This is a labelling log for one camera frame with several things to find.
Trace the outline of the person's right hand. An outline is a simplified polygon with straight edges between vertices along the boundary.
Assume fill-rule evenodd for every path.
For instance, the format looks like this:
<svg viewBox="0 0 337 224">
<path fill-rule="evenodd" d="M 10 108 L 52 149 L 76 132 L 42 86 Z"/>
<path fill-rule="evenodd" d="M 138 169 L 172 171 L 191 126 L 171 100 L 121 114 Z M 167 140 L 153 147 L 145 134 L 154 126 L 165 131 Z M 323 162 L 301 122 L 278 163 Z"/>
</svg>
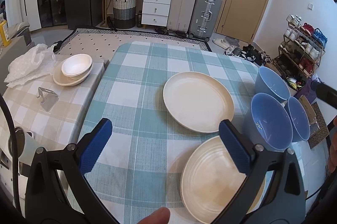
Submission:
<svg viewBox="0 0 337 224">
<path fill-rule="evenodd" d="M 328 165 L 328 171 L 330 173 L 333 173 L 337 166 L 337 135 L 334 134 L 332 140 L 331 140 L 331 146 L 330 146 L 330 156 L 327 161 Z"/>
</svg>

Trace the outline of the person's left hand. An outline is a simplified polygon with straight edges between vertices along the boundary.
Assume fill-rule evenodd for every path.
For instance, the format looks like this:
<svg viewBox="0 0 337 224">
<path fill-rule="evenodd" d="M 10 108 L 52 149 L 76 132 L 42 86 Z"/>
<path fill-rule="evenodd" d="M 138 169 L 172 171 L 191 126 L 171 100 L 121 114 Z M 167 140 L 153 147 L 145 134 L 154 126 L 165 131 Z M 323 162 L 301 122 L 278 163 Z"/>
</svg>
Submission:
<svg viewBox="0 0 337 224">
<path fill-rule="evenodd" d="M 138 222 L 138 224 L 168 224 L 170 211 L 166 207 L 161 207 Z"/>
</svg>

